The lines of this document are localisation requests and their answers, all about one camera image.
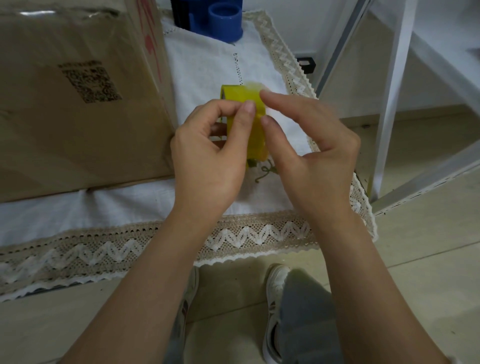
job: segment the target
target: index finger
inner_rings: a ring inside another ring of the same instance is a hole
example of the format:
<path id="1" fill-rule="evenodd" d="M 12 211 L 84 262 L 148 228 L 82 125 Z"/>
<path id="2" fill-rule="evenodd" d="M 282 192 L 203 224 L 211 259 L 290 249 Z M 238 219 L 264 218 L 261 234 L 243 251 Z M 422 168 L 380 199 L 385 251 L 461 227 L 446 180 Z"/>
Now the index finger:
<path id="1" fill-rule="evenodd" d="M 210 135 L 211 127 L 222 116 L 234 116 L 241 106 L 241 102 L 232 100 L 214 99 L 208 101 L 198 110 L 190 114 L 184 124 L 198 128 L 205 136 Z"/>
<path id="2" fill-rule="evenodd" d="M 320 150 L 332 149 L 337 142 L 343 125 L 329 110 L 323 109 L 318 100 L 266 90 L 260 91 L 260 97 L 266 106 L 295 121 Z"/>

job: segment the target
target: yellow adhesive tape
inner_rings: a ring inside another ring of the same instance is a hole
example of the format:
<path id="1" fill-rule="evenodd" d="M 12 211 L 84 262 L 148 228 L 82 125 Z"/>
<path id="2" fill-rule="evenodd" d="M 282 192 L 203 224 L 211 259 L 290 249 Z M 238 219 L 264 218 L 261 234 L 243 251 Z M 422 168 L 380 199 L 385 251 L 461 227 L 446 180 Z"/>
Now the yellow adhesive tape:
<path id="1" fill-rule="evenodd" d="M 260 99 L 260 90 L 264 88 L 262 84 L 247 85 L 223 85 L 220 98 L 225 100 L 233 100 L 245 102 L 252 100 L 257 106 L 257 112 L 253 119 L 252 131 L 248 140 L 247 159 L 255 159 L 265 161 L 268 158 L 268 150 L 265 145 L 265 134 L 260 124 L 260 118 L 265 115 L 265 104 Z M 227 138 L 233 125 L 233 116 L 227 118 Z"/>

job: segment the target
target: qr code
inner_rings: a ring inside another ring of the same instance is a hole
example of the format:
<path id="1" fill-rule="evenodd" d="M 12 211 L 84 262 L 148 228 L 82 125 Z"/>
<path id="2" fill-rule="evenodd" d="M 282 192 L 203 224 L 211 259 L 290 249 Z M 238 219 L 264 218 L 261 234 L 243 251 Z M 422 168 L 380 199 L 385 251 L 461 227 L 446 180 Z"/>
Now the qr code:
<path id="1" fill-rule="evenodd" d="M 88 61 L 59 65 L 62 73 L 87 104 L 121 100 L 107 70 L 101 64 L 99 61 Z"/>

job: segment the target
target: person's right hand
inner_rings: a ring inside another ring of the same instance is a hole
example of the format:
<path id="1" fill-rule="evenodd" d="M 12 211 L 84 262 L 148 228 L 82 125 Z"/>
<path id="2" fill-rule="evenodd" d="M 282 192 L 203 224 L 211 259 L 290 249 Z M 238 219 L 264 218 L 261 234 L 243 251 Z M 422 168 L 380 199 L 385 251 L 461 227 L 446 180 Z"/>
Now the person's right hand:
<path id="1" fill-rule="evenodd" d="M 280 125 L 271 116 L 262 117 L 268 151 L 292 205 L 311 226 L 341 224 L 352 213 L 350 184 L 360 138 L 316 99 L 268 90 L 260 97 L 266 106 L 298 123 L 321 150 L 299 156 Z"/>

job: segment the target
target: blue cylinder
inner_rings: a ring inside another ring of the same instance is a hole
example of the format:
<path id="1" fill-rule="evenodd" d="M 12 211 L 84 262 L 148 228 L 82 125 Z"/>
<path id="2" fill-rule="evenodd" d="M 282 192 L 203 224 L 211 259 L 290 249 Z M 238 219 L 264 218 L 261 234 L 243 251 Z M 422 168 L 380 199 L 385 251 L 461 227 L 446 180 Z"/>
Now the blue cylinder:
<path id="1" fill-rule="evenodd" d="M 213 38 L 227 43 L 236 42 L 243 35 L 241 8 L 228 2 L 216 2 L 208 7 L 208 25 Z"/>

